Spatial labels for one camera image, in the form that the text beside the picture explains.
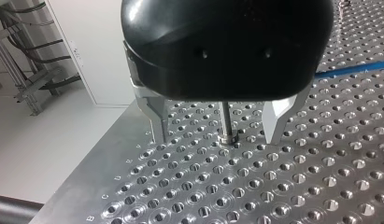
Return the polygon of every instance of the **aluminum plate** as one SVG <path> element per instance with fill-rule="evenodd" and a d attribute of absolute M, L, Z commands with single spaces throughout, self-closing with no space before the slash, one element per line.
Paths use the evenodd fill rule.
<path fill-rule="evenodd" d="M 384 61 L 384 0 L 334 1 L 334 29 L 318 70 L 378 61 Z"/>
<path fill-rule="evenodd" d="M 278 146 L 230 105 L 222 147 L 216 103 L 169 102 L 165 146 L 132 104 L 32 223 L 384 224 L 384 70 L 316 80 Z"/>

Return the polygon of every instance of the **metal rod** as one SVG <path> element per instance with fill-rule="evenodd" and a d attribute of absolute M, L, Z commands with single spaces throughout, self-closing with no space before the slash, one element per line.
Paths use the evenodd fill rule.
<path fill-rule="evenodd" d="M 29 223 L 42 207 L 42 203 L 32 203 L 0 196 L 0 223 Z"/>
<path fill-rule="evenodd" d="M 223 135 L 232 135 L 232 121 L 230 120 L 229 103 L 219 102 L 219 106 Z"/>

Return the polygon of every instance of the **blue cable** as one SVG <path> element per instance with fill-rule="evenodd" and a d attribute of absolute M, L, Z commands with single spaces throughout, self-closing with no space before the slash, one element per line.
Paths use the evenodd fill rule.
<path fill-rule="evenodd" d="M 350 73 L 369 72 L 372 70 L 383 69 L 383 68 L 384 68 L 384 62 L 366 63 L 366 64 L 351 66 L 347 68 L 340 68 L 332 71 L 318 72 L 316 73 L 315 78 L 342 76 Z"/>

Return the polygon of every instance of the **floor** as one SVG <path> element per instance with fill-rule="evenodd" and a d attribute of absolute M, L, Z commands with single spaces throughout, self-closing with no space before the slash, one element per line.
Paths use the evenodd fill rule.
<path fill-rule="evenodd" d="M 0 195 L 45 203 L 124 108 L 97 108 L 86 90 L 68 90 L 31 117 L 0 91 Z"/>

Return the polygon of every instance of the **white wall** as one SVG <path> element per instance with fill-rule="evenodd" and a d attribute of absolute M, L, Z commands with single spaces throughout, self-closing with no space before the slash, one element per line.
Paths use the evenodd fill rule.
<path fill-rule="evenodd" d="M 135 97 L 122 44 L 121 0 L 46 3 L 69 49 L 78 49 L 77 68 L 95 103 L 129 105 Z"/>

